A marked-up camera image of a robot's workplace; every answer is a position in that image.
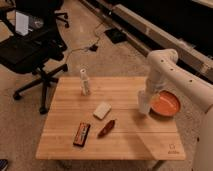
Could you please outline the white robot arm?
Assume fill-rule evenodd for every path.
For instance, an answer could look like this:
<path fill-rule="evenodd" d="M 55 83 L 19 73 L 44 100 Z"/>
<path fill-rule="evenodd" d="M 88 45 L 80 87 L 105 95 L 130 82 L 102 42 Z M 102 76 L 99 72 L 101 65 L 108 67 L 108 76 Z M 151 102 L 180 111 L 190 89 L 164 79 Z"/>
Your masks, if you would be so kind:
<path fill-rule="evenodd" d="M 204 113 L 199 140 L 193 160 L 193 171 L 213 171 L 213 85 L 185 71 L 177 65 L 178 53 L 174 49 L 154 50 L 147 56 L 150 73 L 146 81 L 145 112 L 149 103 L 168 79 L 173 82 Z"/>

